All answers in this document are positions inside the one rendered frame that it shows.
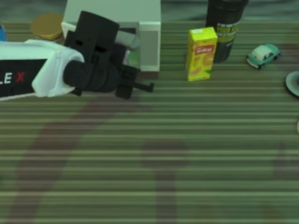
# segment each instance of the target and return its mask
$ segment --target car roof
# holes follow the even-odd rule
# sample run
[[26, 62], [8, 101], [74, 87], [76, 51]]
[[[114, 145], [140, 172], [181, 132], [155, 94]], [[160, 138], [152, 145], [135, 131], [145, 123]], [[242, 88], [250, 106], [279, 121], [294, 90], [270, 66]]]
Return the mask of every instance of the car roof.
[[269, 53], [272, 53], [272, 50], [266, 45], [260, 45], [252, 51], [252, 54], [260, 60], [263, 60], [263, 57]]

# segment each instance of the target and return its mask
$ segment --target table surface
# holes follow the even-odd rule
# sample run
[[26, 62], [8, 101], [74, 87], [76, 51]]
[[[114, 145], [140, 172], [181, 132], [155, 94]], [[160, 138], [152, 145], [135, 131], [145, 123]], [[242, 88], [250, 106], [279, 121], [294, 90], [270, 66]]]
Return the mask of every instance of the table surface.
[[[188, 83], [187, 30], [202, 26], [163, 23], [152, 94], [1, 102], [0, 223], [295, 222], [299, 101], [284, 80], [299, 70], [299, 22], [242, 23], [230, 58]], [[245, 56], [265, 42], [282, 56], [255, 70]]]

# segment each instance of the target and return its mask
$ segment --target brown lid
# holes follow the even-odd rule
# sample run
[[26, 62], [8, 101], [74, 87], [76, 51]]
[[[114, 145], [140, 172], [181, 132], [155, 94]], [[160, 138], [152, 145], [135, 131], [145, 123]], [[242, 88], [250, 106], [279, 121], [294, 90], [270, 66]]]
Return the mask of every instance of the brown lid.
[[30, 30], [35, 36], [53, 41], [62, 36], [62, 20], [62, 15], [57, 13], [40, 15], [32, 21]]

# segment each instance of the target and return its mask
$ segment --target red letter x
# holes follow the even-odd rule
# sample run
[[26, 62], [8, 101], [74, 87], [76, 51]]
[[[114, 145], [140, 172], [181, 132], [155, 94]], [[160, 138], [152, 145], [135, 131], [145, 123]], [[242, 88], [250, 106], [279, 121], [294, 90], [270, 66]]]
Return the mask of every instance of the red letter x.
[[24, 81], [24, 72], [17, 72], [17, 75], [18, 75], [18, 78], [17, 80], [15, 81], [16, 83], [18, 82], [23, 82]]

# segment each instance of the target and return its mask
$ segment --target teal toy car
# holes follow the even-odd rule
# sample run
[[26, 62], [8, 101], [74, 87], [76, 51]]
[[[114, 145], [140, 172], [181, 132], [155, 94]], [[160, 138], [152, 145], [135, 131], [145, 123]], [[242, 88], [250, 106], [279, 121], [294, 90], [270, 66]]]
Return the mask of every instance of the teal toy car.
[[280, 56], [280, 50], [273, 44], [262, 44], [255, 48], [249, 55], [246, 56], [246, 61], [249, 65], [256, 69], [261, 69], [265, 64], [276, 60]]

